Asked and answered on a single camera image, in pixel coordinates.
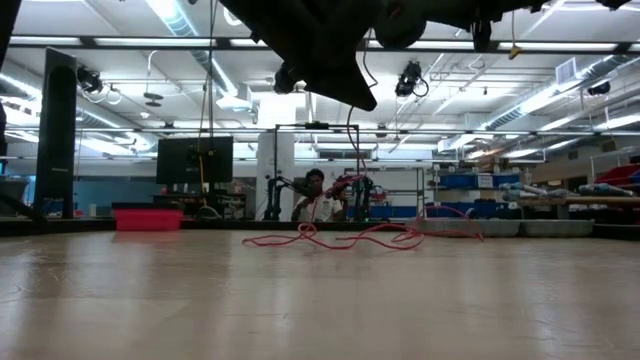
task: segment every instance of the black speaker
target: black speaker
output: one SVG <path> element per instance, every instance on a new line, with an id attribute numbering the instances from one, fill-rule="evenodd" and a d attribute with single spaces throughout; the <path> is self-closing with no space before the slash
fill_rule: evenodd
<path id="1" fill-rule="evenodd" d="M 34 208 L 42 211 L 46 204 L 62 201 L 62 217 L 72 219 L 76 133 L 74 57 L 47 49 L 42 93 Z"/>

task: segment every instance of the overhead robot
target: overhead robot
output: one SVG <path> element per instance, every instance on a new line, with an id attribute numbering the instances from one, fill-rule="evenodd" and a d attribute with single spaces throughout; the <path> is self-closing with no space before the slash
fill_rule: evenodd
<path id="1" fill-rule="evenodd" d="M 612 10 L 630 0 L 596 0 Z M 491 23 L 518 9 L 537 12 L 545 0 L 220 0 L 283 60 L 274 90 L 294 91 L 298 81 L 311 91 L 357 108 L 376 105 L 355 60 L 370 30 L 384 48 L 403 49 L 424 33 L 427 22 L 470 32 L 475 50 L 488 49 Z"/>

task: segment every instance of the white shirt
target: white shirt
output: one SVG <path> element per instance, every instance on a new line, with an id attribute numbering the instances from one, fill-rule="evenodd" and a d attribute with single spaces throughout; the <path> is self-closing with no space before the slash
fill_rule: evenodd
<path id="1" fill-rule="evenodd" d="M 298 207 L 298 205 L 300 205 L 305 199 L 306 198 L 304 196 L 301 197 L 300 200 L 298 200 L 296 207 Z M 315 216 L 313 217 L 314 222 L 332 222 L 334 221 L 333 214 L 338 211 L 342 211 L 342 202 L 340 202 L 340 200 L 334 200 L 333 198 L 327 199 L 326 196 L 321 195 L 316 198 L 315 202 L 318 204 L 315 205 L 314 202 L 311 202 L 311 204 L 307 205 L 307 207 L 300 211 L 300 218 L 298 218 L 298 221 L 311 222 L 311 215 L 313 214 L 314 206 L 316 208 Z"/>

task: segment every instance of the person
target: person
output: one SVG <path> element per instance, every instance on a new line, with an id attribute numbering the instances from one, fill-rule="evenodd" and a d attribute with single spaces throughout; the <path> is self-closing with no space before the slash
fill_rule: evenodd
<path id="1" fill-rule="evenodd" d="M 306 175 L 306 179 L 313 189 L 314 196 L 300 198 L 293 210 L 293 214 L 291 214 L 291 221 L 345 221 L 347 218 L 348 203 L 344 191 L 339 194 L 337 199 L 327 199 L 323 189 L 324 173 L 319 169 L 312 169 L 309 171 Z"/>

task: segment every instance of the computer monitor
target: computer monitor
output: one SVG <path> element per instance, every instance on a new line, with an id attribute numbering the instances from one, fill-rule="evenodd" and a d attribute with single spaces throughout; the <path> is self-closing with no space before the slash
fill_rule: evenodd
<path id="1" fill-rule="evenodd" d="M 156 183 L 200 183 L 200 158 L 204 182 L 233 180 L 233 137 L 225 136 L 158 141 Z"/>

